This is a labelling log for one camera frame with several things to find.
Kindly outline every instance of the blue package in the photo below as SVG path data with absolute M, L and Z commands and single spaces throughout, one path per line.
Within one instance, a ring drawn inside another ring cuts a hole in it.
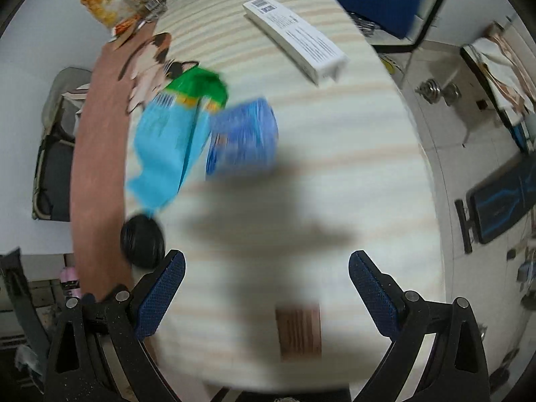
M 250 174 L 273 167 L 278 130 L 266 99 L 258 98 L 211 115 L 210 130 L 207 177 Z

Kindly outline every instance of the tiled floor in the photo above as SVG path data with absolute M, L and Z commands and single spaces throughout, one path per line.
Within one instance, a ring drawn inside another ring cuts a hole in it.
M 418 85 L 435 78 L 454 79 L 462 98 L 448 107 L 444 100 L 430 105 L 415 93 Z M 400 87 L 415 119 L 432 169 L 436 210 L 444 254 L 447 300 L 467 298 L 476 320 L 488 327 L 484 350 L 491 373 L 514 346 L 528 315 L 520 305 L 526 286 L 516 282 L 524 250 L 507 262 L 506 252 L 531 232 L 528 216 L 502 236 L 483 246 L 473 243 L 464 254 L 454 201 L 501 167 L 515 162 L 519 150 L 493 110 L 480 111 L 486 98 L 474 75 L 456 50 L 418 50 Z

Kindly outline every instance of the striped tablecloth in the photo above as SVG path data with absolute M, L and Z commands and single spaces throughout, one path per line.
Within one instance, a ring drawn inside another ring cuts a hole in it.
M 425 154 L 404 100 L 335 0 L 278 0 L 350 58 L 315 86 L 244 16 L 248 0 L 170 0 L 156 32 L 170 56 L 199 60 L 228 84 L 229 106 L 265 96 L 279 126 L 269 176 L 205 181 L 206 149 L 157 218 L 186 277 L 157 332 L 159 363 L 235 388 L 318 389 L 369 379 L 389 340 L 348 276 L 364 249 L 404 290 L 445 299 L 438 221 Z M 126 178 L 139 174 L 131 115 Z M 126 216 L 140 210 L 125 193 Z M 281 360 L 275 307 L 320 305 L 322 356 Z M 406 391 L 424 367 L 417 364 Z

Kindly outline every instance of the white box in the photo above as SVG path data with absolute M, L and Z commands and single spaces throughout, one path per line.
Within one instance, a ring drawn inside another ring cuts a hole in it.
M 276 41 L 309 77 L 319 84 L 336 79 L 348 57 L 307 21 L 275 0 L 243 4 L 248 18 Z

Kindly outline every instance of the black round object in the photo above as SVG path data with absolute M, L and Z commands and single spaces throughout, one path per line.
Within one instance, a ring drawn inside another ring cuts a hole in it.
M 121 228 L 121 251 L 142 269 L 154 269 L 164 258 L 164 237 L 156 221 L 144 214 L 131 217 Z

